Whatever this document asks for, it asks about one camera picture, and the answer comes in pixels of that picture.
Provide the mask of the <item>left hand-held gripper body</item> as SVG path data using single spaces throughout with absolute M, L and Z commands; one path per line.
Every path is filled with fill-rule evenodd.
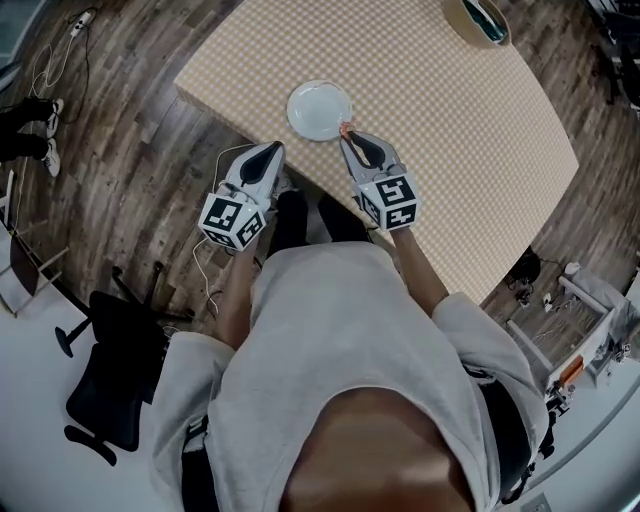
M 209 193 L 198 227 L 213 243 L 244 251 L 267 225 L 272 206 L 257 206 L 255 185 L 234 185 L 223 181 Z

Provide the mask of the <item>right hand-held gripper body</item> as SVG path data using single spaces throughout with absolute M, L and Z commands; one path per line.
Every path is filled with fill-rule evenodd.
M 355 180 L 354 191 L 359 208 L 382 230 L 393 231 L 416 221 L 417 189 L 403 164 L 393 164 L 388 170 Z

